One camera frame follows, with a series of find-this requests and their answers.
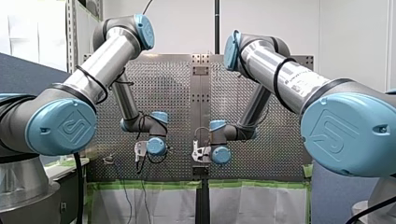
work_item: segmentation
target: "green tape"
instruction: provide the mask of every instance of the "green tape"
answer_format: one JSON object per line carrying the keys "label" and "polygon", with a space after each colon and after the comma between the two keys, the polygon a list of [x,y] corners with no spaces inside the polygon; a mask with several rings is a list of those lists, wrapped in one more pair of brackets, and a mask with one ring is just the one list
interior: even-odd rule
{"label": "green tape", "polygon": [[229,189],[240,187],[258,187],[271,189],[307,189],[305,182],[278,182],[266,180],[209,180],[211,189]]}
{"label": "green tape", "polygon": [[313,164],[303,165],[305,178],[311,178],[312,177],[313,168],[314,168]]}
{"label": "green tape", "polygon": [[[143,189],[140,180],[125,180],[126,189]],[[200,186],[199,181],[180,181],[180,182],[151,182],[144,181],[145,189],[198,189]],[[92,189],[123,189],[123,183],[120,180],[114,182],[98,182],[88,183]]]}
{"label": "green tape", "polygon": [[307,191],[306,191],[306,205],[305,205],[305,210],[306,210],[306,215],[305,215],[305,223],[306,224],[311,224],[311,183],[306,182],[305,185],[307,186]]}

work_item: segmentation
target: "metal frame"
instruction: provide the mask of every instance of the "metal frame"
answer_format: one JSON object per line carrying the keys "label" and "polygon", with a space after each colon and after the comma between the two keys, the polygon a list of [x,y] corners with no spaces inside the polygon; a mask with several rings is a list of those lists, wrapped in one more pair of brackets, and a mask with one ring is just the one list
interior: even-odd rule
{"label": "metal frame", "polygon": [[[313,67],[313,57],[311,56],[294,56],[294,58],[304,64],[307,67]],[[99,126],[98,126],[98,134],[94,140],[94,148],[99,155],[99,158],[93,160],[88,169],[88,178],[89,181],[108,181],[119,178],[126,179],[147,179],[150,175],[150,180],[157,181],[179,181],[179,180],[200,180],[202,186],[196,191],[196,219],[195,223],[201,224],[210,223],[210,201],[209,201],[209,185],[208,179],[210,178],[258,178],[258,179],[272,179],[272,180],[284,180],[284,181],[303,181],[304,173],[302,163],[298,164],[300,167],[298,171],[298,175],[278,175],[278,176],[265,176],[265,175],[244,175],[240,176],[238,174],[238,169],[244,166],[244,163],[249,163],[251,159],[245,157],[247,160],[241,160],[241,164],[235,164],[234,166],[231,164],[226,165],[225,167],[217,167],[217,166],[209,166],[203,163],[194,162],[191,158],[192,152],[192,137],[194,132],[199,127],[208,127],[209,121],[213,118],[214,114],[216,114],[216,110],[214,108],[218,108],[219,105],[217,103],[213,103],[213,99],[216,99],[218,96],[216,94],[219,91],[228,90],[227,88],[231,88],[231,92],[233,95],[228,95],[228,92],[225,92],[225,99],[231,97],[231,101],[235,95],[237,95],[238,99],[246,99],[250,97],[249,90],[245,90],[245,88],[250,88],[255,84],[247,79],[241,77],[241,79],[237,79],[237,74],[229,74],[222,67],[222,56],[221,55],[206,55],[206,54],[194,54],[194,55],[141,55],[138,59],[130,61],[126,66],[126,75],[128,80],[134,81],[135,85],[132,86],[132,92],[135,95],[136,103],[141,107],[145,112],[149,112],[150,110],[158,110],[162,108],[167,108],[170,111],[174,111],[169,113],[169,138],[170,141],[168,143],[172,147],[174,144],[177,145],[177,148],[171,149],[171,152],[168,158],[164,162],[164,166],[162,164],[152,164],[148,169],[144,169],[142,175],[136,175],[134,173],[134,137],[135,134],[123,133],[119,126],[118,120],[121,118],[120,112],[116,107],[114,102],[114,98],[112,94],[110,94],[109,99],[104,102],[98,108],[98,116],[99,116]],[[214,83],[218,82],[221,84],[221,79],[224,77],[214,77],[214,76],[225,76],[229,78],[228,82],[235,82],[232,86],[227,86],[225,83],[223,89],[216,89],[217,86],[213,86]],[[170,87],[166,87],[164,90],[172,89],[172,94],[174,94],[174,98],[177,100],[176,102],[171,101],[169,98],[169,93],[162,93],[161,90],[164,88],[163,85],[169,85]],[[231,106],[227,106],[227,113],[235,117],[235,114],[238,114],[240,107],[244,107],[244,102],[228,102],[231,103]],[[278,110],[286,110],[277,101],[273,101],[270,106]],[[178,113],[182,113],[182,119],[178,119]],[[282,113],[276,113],[275,116],[286,116],[286,119],[282,119],[284,122],[288,120],[290,122],[295,121],[295,124],[291,124],[294,127],[292,130],[287,129],[284,132],[288,131],[296,131],[298,130],[298,118],[295,118],[294,115],[288,114],[288,112],[283,111]],[[227,116],[221,117],[222,119],[229,119]],[[267,125],[276,126],[276,123],[267,123]],[[190,130],[191,135],[186,138],[186,134]],[[292,135],[292,141],[298,141],[299,145],[292,145],[292,147],[297,148],[287,148],[290,149],[291,157],[299,157],[295,158],[297,162],[306,161],[306,163],[310,162],[310,157],[307,152],[304,150],[304,159],[300,158],[301,154],[292,154],[293,149],[297,151],[301,151],[302,143],[299,141],[300,135],[299,132],[290,133]],[[206,141],[208,140],[208,132],[207,130],[200,130],[197,134],[197,139],[200,142],[199,147],[204,147]],[[241,147],[238,145],[240,143],[232,143],[230,144],[231,149],[233,150],[234,155],[247,153],[245,149],[247,147],[252,146],[254,142],[251,142],[250,145],[245,145]],[[117,174],[116,169],[113,166],[106,164],[102,159],[111,155],[114,158],[114,162],[118,163],[120,167],[121,174]],[[254,161],[257,172],[264,174],[262,171],[262,161],[258,163],[258,161]],[[283,167],[285,164],[281,164],[279,166],[274,167],[274,169],[278,169],[278,171],[285,172],[279,167]]]}
{"label": "metal frame", "polygon": [[76,0],[66,2],[67,72],[73,73],[78,65]]}

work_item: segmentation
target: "metal post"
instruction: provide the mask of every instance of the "metal post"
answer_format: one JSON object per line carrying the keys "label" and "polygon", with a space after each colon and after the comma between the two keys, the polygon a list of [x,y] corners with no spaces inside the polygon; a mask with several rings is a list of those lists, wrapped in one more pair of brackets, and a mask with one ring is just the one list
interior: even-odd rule
{"label": "metal post", "polygon": [[215,0],[215,54],[220,54],[220,0]]}

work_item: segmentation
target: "silver metal arm segment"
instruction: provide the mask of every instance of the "silver metal arm segment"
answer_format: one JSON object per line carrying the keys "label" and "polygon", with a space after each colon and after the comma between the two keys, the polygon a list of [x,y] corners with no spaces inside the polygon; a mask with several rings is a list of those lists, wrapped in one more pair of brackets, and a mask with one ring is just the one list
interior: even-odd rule
{"label": "silver metal arm segment", "polygon": [[322,166],[340,175],[396,174],[395,92],[384,94],[348,78],[329,80],[281,48],[287,46],[277,38],[234,32],[224,64],[300,116],[304,145]]}

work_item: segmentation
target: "robotic arm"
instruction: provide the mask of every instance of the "robotic arm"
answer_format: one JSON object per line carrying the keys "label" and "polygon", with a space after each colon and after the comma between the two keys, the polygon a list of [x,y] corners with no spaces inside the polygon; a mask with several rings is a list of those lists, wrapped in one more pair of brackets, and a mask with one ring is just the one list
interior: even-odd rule
{"label": "robotic arm", "polygon": [[287,48],[273,37],[235,31],[224,64],[300,116],[306,149],[327,169],[367,177],[395,174],[396,98],[348,78],[322,77],[288,58]]}
{"label": "robotic arm", "polygon": [[[272,49],[277,43],[278,52],[284,57],[289,57],[290,52],[285,43],[280,39],[262,37],[257,35],[245,36],[246,42],[253,42],[261,38],[265,41],[265,47]],[[241,66],[241,73],[248,77],[245,65]],[[260,118],[271,98],[271,92],[261,83],[258,83],[247,107],[236,124],[226,124],[226,120],[212,120],[210,122],[210,147],[198,148],[198,142],[194,142],[192,157],[198,162],[211,162],[215,164],[226,164],[231,159],[231,151],[227,148],[228,141],[247,141],[256,138],[257,127],[261,123]]]}
{"label": "robotic arm", "polygon": [[95,106],[110,86],[123,116],[121,128],[150,134],[145,145],[139,143],[139,155],[165,154],[167,114],[139,114],[123,74],[129,60],[154,47],[149,19],[134,15],[102,22],[93,46],[95,53],[75,73],[37,97],[0,94],[0,223],[60,222],[59,185],[49,183],[38,155],[68,155],[87,146],[96,131]]}
{"label": "robotic arm", "polygon": [[[92,140],[96,130],[95,105],[107,98],[112,86],[123,115],[126,132],[150,133],[148,152],[165,152],[167,114],[153,112],[139,124],[141,116],[121,72],[142,50],[152,49],[154,33],[143,15],[110,19],[94,31],[95,53],[64,83],[51,85],[34,100],[9,107],[1,116],[0,157],[35,153],[48,156],[78,152]],[[11,96],[0,95],[1,105]]]}

